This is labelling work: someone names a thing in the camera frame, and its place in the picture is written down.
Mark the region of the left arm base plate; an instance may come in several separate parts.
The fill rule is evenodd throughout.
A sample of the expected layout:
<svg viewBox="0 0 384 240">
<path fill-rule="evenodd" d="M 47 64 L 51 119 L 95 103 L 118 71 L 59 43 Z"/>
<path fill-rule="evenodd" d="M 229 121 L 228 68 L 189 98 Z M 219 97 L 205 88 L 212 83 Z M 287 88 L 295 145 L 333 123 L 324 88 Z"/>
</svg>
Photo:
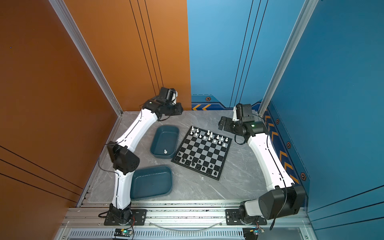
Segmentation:
<svg viewBox="0 0 384 240">
<path fill-rule="evenodd" d="M 147 217 L 146 209 L 111 209 L 107 212 L 105 226 L 143 226 Z"/>
</svg>

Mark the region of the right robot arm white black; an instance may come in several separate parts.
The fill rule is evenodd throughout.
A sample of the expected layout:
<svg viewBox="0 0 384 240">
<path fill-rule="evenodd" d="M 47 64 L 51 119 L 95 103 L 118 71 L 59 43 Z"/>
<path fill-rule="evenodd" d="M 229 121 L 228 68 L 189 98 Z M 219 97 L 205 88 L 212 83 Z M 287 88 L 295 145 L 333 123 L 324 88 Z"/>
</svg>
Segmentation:
<svg viewBox="0 0 384 240">
<path fill-rule="evenodd" d="M 221 118 L 219 130 L 245 139 L 262 169 L 267 188 L 259 198 L 241 202 L 241 221 L 253 224 L 259 218 L 274 221 L 296 215 L 305 202 L 306 192 L 288 175 L 278 159 L 266 123 L 255 119 L 250 104 L 237 104 L 233 112 L 232 118 Z"/>
</svg>

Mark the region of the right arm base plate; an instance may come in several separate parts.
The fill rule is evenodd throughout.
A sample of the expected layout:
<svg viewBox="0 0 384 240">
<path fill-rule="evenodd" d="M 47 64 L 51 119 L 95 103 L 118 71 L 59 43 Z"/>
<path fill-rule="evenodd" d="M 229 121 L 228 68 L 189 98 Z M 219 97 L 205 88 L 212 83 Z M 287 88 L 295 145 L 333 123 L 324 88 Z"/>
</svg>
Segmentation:
<svg viewBox="0 0 384 240">
<path fill-rule="evenodd" d="M 239 209 L 226 209 L 226 223 L 228 226 L 259 225 L 266 226 L 267 220 L 262 216 L 243 217 Z"/>
</svg>

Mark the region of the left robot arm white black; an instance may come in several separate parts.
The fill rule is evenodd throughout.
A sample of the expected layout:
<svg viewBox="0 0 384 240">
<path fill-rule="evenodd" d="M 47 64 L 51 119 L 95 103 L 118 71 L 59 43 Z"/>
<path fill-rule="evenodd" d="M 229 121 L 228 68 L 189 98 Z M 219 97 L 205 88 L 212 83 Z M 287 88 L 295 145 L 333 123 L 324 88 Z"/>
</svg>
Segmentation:
<svg viewBox="0 0 384 240">
<path fill-rule="evenodd" d="M 183 112 L 177 102 L 175 89 L 162 87 L 157 96 L 147 100 L 131 126 L 116 141 L 107 143 L 115 178 L 114 196 L 107 212 L 107 218 L 118 225 L 131 222 L 131 186 L 133 174 L 140 164 L 135 150 L 148 131 L 162 116 L 179 116 Z"/>
</svg>

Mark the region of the black and silver chessboard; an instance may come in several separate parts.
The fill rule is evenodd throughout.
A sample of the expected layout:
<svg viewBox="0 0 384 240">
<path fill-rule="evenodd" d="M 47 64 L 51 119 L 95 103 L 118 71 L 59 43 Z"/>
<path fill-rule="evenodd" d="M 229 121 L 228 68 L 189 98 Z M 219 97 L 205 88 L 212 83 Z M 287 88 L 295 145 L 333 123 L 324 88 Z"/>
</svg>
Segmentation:
<svg viewBox="0 0 384 240">
<path fill-rule="evenodd" d="M 228 152 L 230 150 L 232 139 L 227 137 L 227 136 L 215 134 L 212 131 L 210 131 L 210 134 L 213 133 L 213 138 L 211 138 L 212 141 L 209 142 L 208 138 L 210 138 L 210 135 L 207 135 L 207 131 L 208 130 L 204 130 L 204 129 L 200 129 L 200 128 L 194 127 L 195 128 L 195 132 L 193 132 L 194 134 L 196 133 L 197 129 L 200 129 L 200 132 L 198 133 L 198 136 L 194 137 L 194 134 L 190 135 L 191 128 L 192 127 L 189 128 L 186 136 L 182 140 L 182 142 L 181 142 L 181 144 L 180 144 L 180 146 L 179 146 L 175 156 L 172 158 L 171 162 L 218 181 L 220 179 L 220 177 L 221 177 L 221 174 L 222 174 L 222 171 L 223 171 L 223 168 L 224 168 L 224 164 L 225 164 Z M 216 139 L 217 135 L 219 135 L 220 138 L 221 138 L 221 136 L 224 137 L 224 140 L 222 141 L 221 145 L 218 145 L 218 141 L 220 141 L 220 139 L 219 140 Z M 181 159 L 184 159 L 183 158 L 183 154 L 187 154 L 188 155 L 188 157 L 185 159 L 185 162 L 186 161 L 190 161 L 189 160 L 190 156 L 193 157 L 193 160 L 190 161 L 191 163 L 190 163 L 189 166 L 185 165 L 185 162 L 181 163 Z M 180 161 L 179 162 L 175 161 L 176 157 L 180 157 Z M 208 162 L 209 165 L 207 167 L 205 167 L 203 165 L 204 162 Z M 197 165 L 201 165 L 201 169 L 200 170 L 196 169 Z M 211 169 L 212 173 L 211 174 L 206 173 L 207 169 Z"/>
</svg>

